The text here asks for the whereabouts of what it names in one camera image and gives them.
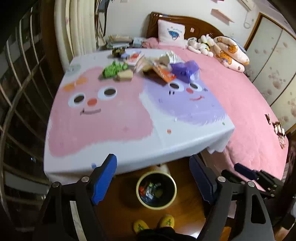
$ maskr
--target yellow slipper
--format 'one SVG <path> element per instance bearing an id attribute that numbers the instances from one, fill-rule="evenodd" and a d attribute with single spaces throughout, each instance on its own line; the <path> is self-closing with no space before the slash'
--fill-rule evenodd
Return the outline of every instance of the yellow slipper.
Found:
<path id="1" fill-rule="evenodd" d="M 159 221 L 159 227 L 171 227 L 174 228 L 175 219 L 172 215 L 166 215 Z"/>
<path id="2" fill-rule="evenodd" d="M 148 225 L 141 219 L 133 223 L 133 230 L 137 234 L 145 229 L 149 229 Z"/>

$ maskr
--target black pupil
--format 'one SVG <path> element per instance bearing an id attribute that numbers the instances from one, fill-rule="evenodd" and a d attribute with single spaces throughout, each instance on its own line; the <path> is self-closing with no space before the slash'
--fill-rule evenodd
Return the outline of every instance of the black pupil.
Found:
<path id="1" fill-rule="evenodd" d="M 198 87 L 197 87 L 195 84 L 193 84 L 193 83 L 191 83 L 190 86 L 191 86 L 192 88 L 194 88 L 194 89 L 198 89 Z"/>
<path id="2" fill-rule="evenodd" d="M 104 95 L 114 95 L 116 93 L 115 89 L 107 89 L 104 91 Z"/>
<path id="3" fill-rule="evenodd" d="M 83 95 L 78 95 L 77 97 L 75 97 L 74 103 L 80 103 L 83 100 L 84 100 L 84 96 Z"/>
<path id="4" fill-rule="evenodd" d="M 176 84 L 170 84 L 170 87 L 172 87 L 173 89 L 178 89 L 179 88 L 179 86 L 176 85 Z"/>

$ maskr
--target screw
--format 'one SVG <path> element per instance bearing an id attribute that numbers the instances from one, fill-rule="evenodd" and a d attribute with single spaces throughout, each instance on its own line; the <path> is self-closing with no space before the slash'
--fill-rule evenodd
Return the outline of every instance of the screw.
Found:
<path id="1" fill-rule="evenodd" d="M 255 183 L 253 183 L 253 182 L 251 182 L 251 181 L 248 182 L 248 185 L 249 185 L 250 187 L 252 187 L 252 188 L 255 187 Z"/>
<path id="2" fill-rule="evenodd" d="M 54 182 L 53 184 L 52 184 L 52 187 L 53 188 L 57 188 L 59 186 L 59 182 Z"/>
<path id="3" fill-rule="evenodd" d="M 221 183 L 224 183 L 226 181 L 225 177 L 222 177 L 222 176 L 219 176 L 217 179 Z"/>
<path id="4" fill-rule="evenodd" d="M 81 181 L 83 183 L 87 183 L 89 181 L 89 177 L 83 177 L 83 178 L 81 178 Z"/>

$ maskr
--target cartoon red nose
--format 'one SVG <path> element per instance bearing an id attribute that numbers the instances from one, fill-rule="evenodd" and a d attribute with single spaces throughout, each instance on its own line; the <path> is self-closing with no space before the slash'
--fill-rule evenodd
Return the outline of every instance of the cartoon red nose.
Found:
<path id="1" fill-rule="evenodd" d="M 97 99 L 92 98 L 92 99 L 89 99 L 89 100 L 87 101 L 87 105 L 88 105 L 88 106 L 94 106 L 94 105 L 96 105 L 97 102 L 98 102 Z"/>
<path id="2" fill-rule="evenodd" d="M 186 91 L 187 91 L 189 94 L 193 94 L 193 90 L 190 89 L 190 88 L 187 88 Z"/>

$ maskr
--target wooden headboard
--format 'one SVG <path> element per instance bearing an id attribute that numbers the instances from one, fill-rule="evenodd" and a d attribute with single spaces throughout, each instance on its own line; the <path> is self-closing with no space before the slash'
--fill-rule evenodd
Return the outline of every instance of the wooden headboard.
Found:
<path id="1" fill-rule="evenodd" d="M 224 36 L 224 34 L 221 33 L 218 29 L 216 29 L 213 25 L 197 18 L 166 15 L 159 12 L 151 12 L 148 30 L 146 34 L 147 38 L 158 38 L 157 21 L 159 19 L 185 25 L 185 39 L 188 39 L 190 37 L 197 37 L 199 39 L 202 35 L 206 35 L 209 33 L 211 33 L 212 38 Z"/>

